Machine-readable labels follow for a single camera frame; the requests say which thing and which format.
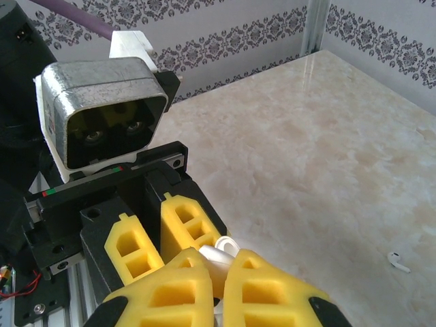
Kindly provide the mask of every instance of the purple rod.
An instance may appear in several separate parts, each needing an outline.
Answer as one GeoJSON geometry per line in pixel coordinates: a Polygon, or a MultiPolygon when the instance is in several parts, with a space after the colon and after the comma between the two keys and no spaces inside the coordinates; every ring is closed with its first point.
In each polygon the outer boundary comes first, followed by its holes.
{"type": "Polygon", "coordinates": [[[101,21],[97,17],[84,12],[71,3],[64,0],[30,0],[38,5],[41,5],[55,14],[59,14],[72,20],[73,22],[86,27],[88,30],[108,39],[112,39],[112,32],[115,29],[101,21]]]}

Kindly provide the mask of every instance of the wallpaper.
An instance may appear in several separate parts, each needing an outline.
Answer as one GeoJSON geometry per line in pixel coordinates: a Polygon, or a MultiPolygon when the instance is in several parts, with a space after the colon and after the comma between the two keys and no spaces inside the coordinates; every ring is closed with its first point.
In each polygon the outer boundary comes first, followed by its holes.
{"type": "MultiPolygon", "coordinates": [[[[110,42],[27,0],[18,0],[60,61],[105,59],[110,42]]],[[[183,76],[181,101],[295,59],[309,0],[77,0],[116,29],[150,39],[160,70],[183,76]]]]}
{"type": "Polygon", "coordinates": [[[333,0],[322,48],[436,114],[434,17],[436,0],[333,0]]]}

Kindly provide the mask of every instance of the marble table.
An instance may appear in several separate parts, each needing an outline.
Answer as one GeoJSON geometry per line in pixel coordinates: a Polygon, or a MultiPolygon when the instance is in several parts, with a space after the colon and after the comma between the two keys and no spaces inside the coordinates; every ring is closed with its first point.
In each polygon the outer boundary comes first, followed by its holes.
{"type": "Polygon", "coordinates": [[[174,105],[174,140],[240,245],[354,327],[436,326],[435,117],[321,51],[174,105]]]}

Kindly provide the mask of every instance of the earbud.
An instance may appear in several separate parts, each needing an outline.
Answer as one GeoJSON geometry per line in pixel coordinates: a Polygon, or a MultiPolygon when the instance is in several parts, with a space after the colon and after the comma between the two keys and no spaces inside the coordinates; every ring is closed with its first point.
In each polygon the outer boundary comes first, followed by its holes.
{"type": "Polygon", "coordinates": [[[398,261],[401,260],[401,256],[398,253],[390,252],[388,254],[388,260],[390,264],[393,265],[395,268],[404,271],[405,273],[410,273],[410,269],[408,267],[398,263],[398,261]]]}

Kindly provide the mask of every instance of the metal camera housing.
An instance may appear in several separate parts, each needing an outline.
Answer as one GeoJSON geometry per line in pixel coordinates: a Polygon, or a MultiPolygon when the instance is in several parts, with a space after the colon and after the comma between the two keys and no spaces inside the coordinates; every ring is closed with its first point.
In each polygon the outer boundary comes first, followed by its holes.
{"type": "Polygon", "coordinates": [[[135,161],[168,105],[154,73],[135,57],[53,63],[35,83],[42,131],[64,183],[77,171],[135,161]]]}

